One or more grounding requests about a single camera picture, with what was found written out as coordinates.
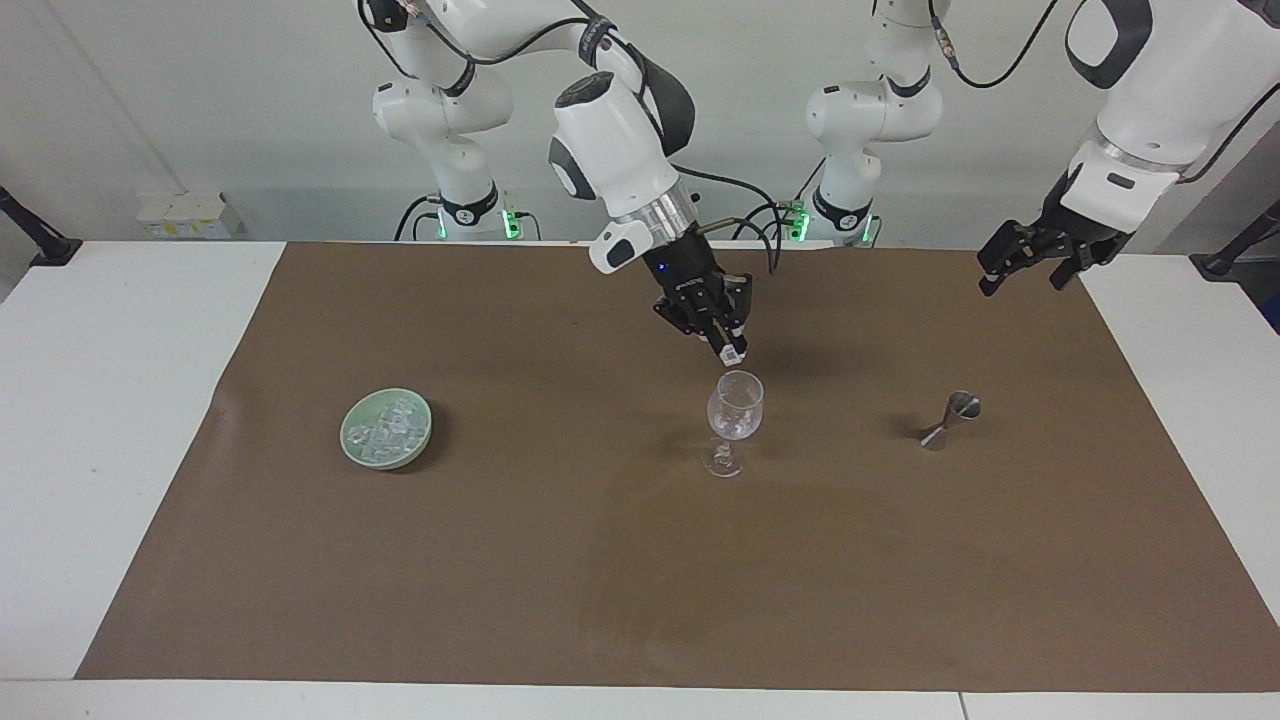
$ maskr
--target table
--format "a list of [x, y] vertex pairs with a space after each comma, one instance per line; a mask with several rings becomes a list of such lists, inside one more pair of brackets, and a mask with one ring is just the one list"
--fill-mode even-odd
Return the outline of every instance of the table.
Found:
[[[1270, 696], [959, 696], [70, 678], [204, 418], [282, 243], [90, 243], [0, 305], [0, 707], [19, 717], [1253, 717]], [[1280, 616], [1280, 340], [1181, 258], [1084, 282]], [[45, 682], [17, 682], [45, 680]], [[316, 705], [323, 703], [323, 710]]]

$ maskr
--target black stand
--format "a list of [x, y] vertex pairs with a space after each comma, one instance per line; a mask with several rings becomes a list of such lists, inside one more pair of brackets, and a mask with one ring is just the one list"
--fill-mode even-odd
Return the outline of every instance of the black stand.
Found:
[[1280, 224], [1280, 200], [1267, 208], [1266, 213], [1258, 215], [1258, 219], [1253, 220], [1222, 250], [1212, 255], [1192, 255], [1192, 264], [1210, 282], [1235, 282], [1235, 278], [1231, 277], [1231, 266], [1248, 249], [1271, 237], [1268, 232], [1277, 224]]
[[0, 210], [40, 247], [40, 255], [31, 261], [32, 268], [61, 268], [70, 263], [76, 251], [84, 245], [82, 240], [64, 237], [40, 215], [26, 209], [4, 187], [0, 187]]

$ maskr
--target wine glass bowl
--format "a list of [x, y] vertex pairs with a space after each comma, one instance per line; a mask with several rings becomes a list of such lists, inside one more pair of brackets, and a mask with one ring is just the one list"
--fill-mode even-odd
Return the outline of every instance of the wine glass bowl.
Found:
[[742, 451], [735, 441], [751, 437], [764, 419], [764, 384], [744, 370], [721, 375], [707, 401], [707, 420], [718, 437], [703, 448], [703, 465], [718, 478], [742, 471]]

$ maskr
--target metal jigger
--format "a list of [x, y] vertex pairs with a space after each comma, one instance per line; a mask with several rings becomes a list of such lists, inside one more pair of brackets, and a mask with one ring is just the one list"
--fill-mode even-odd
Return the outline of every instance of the metal jigger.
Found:
[[947, 411], [942, 421], [924, 430], [924, 439], [920, 447], [929, 452], [938, 452], [947, 446], [947, 430], [960, 421], [977, 420], [982, 415], [982, 401], [972, 392], [952, 392], [947, 401]]

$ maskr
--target blue object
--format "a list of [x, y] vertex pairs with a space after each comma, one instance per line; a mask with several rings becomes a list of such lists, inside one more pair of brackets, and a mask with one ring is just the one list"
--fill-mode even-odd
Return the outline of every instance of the blue object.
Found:
[[1280, 295], [1262, 305], [1262, 316], [1271, 323], [1271, 327], [1280, 332]]

